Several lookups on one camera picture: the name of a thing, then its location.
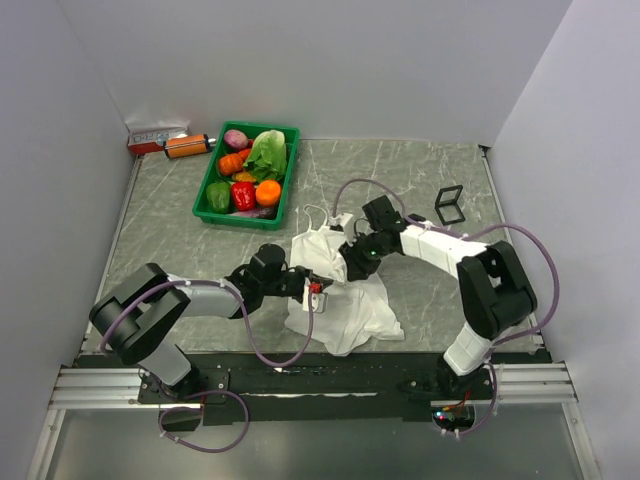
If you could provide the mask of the white camisole garment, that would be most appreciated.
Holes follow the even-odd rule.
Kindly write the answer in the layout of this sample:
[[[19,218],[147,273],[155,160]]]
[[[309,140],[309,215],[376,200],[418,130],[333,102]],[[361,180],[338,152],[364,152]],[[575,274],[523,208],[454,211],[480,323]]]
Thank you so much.
[[[310,208],[306,205],[302,209],[308,224],[293,237],[290,260],[333,281],[323,289],[324,300],[314,306],[311,338],[334,356],[346,356],[370,339],[404,340],[405,332],[389,305],[380,276],[349,282],[346,263],[339,254],[345,235],[330,228],[324,209],[312,214]]]

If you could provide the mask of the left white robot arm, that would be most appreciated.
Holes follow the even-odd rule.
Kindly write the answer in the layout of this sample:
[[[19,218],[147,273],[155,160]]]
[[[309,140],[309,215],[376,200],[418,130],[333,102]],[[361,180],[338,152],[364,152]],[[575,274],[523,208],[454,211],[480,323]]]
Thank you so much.
[[[101,334],[100,350],[112,351],[127,365],[138,365],[156,378],[177,402],[191,399],[204,381],[198,368],[167,336],[183,317],[248,319],[266,297],[289,298],[308,309],[334,281],[304,266],[286,263],[284,250],[262,245],[249,262],[220,280],[186,279],[147,263],[113,288],[90,310]]]

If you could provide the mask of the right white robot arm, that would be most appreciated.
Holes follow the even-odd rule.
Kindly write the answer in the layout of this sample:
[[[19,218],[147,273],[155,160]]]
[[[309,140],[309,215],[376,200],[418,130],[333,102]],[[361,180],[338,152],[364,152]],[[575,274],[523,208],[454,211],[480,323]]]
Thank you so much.
[[[347,279],[366,280],[394,253],[424,261],[458,281],[465,323],[443,354],[439,391],[459,398],[499,337],[537,308],[537,297],[515,249],[505,241],[486,244],[456,237],[426,219],[404,217],[380,196],[362,207],[371,231],[358,233],[351,214],[329,217],[346,241],[339,253]]]

